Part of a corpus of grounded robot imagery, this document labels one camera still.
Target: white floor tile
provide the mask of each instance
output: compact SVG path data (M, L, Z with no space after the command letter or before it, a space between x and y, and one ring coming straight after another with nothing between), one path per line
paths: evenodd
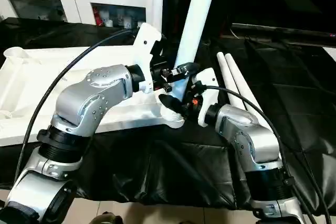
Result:
M0 190L0 200L6 201L9 190Z
M203 209L196 207L101 201L98 214L105 211L121 216L125 224L179 224L182 221L204 224Z
M258 221L250 211L204 208L206 224L252 224Z
M74 199L63 224L88 224L96 215L99 201Z

